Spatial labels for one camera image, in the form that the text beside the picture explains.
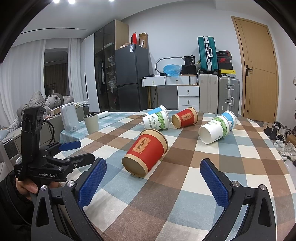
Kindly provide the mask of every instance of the blue plastic bag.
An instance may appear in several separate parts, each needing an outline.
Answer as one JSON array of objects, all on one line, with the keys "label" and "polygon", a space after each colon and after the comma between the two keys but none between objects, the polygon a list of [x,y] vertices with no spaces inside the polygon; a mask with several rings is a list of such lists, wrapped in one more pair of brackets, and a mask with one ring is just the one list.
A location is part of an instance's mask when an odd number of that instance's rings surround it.
[{"label": "blue plastic bag", "polygon": [[163,72],[172,77],[179,77],[181,70],[182,66],[175,64],[168,64],[163,68]]}]

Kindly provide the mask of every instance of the door frame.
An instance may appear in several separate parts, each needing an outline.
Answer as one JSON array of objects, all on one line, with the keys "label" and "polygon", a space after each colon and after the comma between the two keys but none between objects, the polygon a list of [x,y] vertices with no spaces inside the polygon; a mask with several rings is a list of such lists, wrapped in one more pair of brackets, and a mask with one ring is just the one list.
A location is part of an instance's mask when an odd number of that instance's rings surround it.
[{"label": "door frame", "polygon": [[239,51],[240,51],[241,62],[242,62],[242,109],[241,109],[242,117],[245,116],[244,108],[245,108],[245,102],[246,102],[246,91],[250,92],[250,89],[248,89],[248,90],[246,89],[246,69],[245,69],[245,62],[244,62],[244,53],[243,53],[241,39],[240,39],[240,36],[239,36],[239,30],[238,30],[238,27],[237,27],[237,24],[236,24],[235,20],[236,19],[237,20],[243,20],[243,21],[247,21],[247,22],[250,22],[250,23],[255,23],[255,24],[258,24],[258,25],[261,25],[261,26],[267,28],[267,31],[269,33],[269,37],[270,37],[270,40],[271,40],[273,52],[274,52],[275,62],[276,62],[276,81],[277,81],[276,93],[277,93],[277,95],[276,95],[276,108],[275,108],[275,115],[274,115],[274,121],[275,121],[276,115],[277,115],[277,109],[278,109],[278,101],[279,101],[279,70],[278,70],[278,64],[277,64],[276,51],[275,51],[275,48],[274,48],[274,42],[272,40],[269,28],[265,24],[258,23],[258,22],[255,22],[255,21],[252,21],[252,20],[249,20],[249,19],[245,19],[245,18],[239,18],[239,17],[231,16],[231,19],[232,19],[232,22],[233,22],[233,25],[234,25],[234,28],[235,28],[235,32],[237,34],[237,41],[239,43]]}]

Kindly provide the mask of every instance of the refrigerator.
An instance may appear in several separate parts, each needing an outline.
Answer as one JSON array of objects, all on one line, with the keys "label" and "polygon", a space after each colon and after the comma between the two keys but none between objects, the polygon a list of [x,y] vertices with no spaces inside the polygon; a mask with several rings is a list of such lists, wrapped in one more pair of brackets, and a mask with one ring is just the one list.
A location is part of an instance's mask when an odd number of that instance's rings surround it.
[{"label": "refrigerator", "polygon": [[148,50],[132,44],[116,50],[115,60],[120,111],[148,109],[147,89],[141,80],[149,75]]}]

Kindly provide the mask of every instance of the blue gripper pad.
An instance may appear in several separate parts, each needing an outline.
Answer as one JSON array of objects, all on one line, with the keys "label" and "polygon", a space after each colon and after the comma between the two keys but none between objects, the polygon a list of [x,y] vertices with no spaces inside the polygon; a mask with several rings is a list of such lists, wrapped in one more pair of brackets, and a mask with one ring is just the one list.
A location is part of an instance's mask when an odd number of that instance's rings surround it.
[{"label": "blue gripper pad", "polygon": [[80,141],[74,141],[74,142],[68,142],[68,143],[63,143],[59,147],[61,151],[67,151],[67,150],[73,150],[81,147],[81,142]]},{"label": "blue gripper pad", "polygon": [[107,171],[107,163],[101,158],[90,172],[78,192],[78,206],[82,209],[89,205]]},{"label": "blue gripper pad", "polygon": [[227,190],[225,185],[222,183],[215,170],[213,170],[213,168],[209,165],[208,161],[206,161],[205,159],[201,161],[200,173],[203,179],[205,180],[207,186],[209,187],[211,193],[213,194],[217,204],[221,207],[226,208],[229,204],[229,197],[231,196],[231,194],[229,193],[229,190]]}]

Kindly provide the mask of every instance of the red paper cup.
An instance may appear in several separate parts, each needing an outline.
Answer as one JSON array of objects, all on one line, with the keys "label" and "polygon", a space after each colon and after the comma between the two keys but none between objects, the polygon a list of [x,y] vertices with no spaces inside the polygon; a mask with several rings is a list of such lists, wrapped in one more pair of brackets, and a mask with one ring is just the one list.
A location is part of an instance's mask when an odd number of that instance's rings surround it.
[{"label": "red paper cup", "polygon": [[194,108],[189,107],[179,113],[172,115],[172,123],[176,128],[194,125],[198,121],[198,115]]},{"label": "red paper cup", "polygon": [[122,165],[136,177],[145,177],[168,150],[168,141],[155,129],[143,130],[122,158]]}]

